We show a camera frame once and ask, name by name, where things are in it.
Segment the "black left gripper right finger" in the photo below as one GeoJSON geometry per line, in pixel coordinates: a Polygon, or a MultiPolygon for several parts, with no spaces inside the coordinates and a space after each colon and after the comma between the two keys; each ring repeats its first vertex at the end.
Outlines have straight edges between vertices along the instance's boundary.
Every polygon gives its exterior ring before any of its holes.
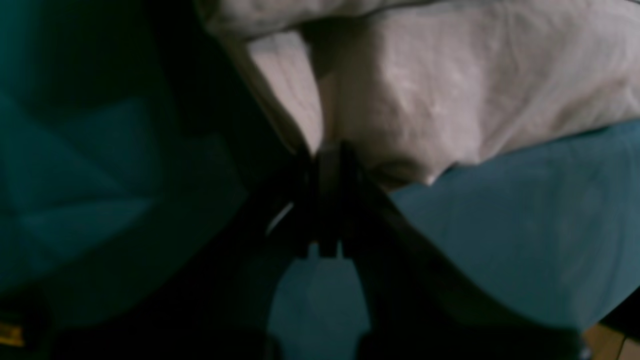
{"type": "Polygon", "coordinates": [[[340,241],[372,317],[364,351],[578,351],[578,330],[542,325],[481,290],[410,225],[340,144],[340,241]]]}

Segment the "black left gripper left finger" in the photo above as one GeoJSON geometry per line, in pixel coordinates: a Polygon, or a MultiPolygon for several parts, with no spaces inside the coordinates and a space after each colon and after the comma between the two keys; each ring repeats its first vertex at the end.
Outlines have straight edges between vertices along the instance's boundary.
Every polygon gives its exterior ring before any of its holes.
{"type": "Polygon", "coordinates": [[[121,316],[75,331],[77,351],[276,351],[275,291],[311,246],[338,255],[341,146],[323,146],[260,185],[234,219],[160,289],[121,316]]]}

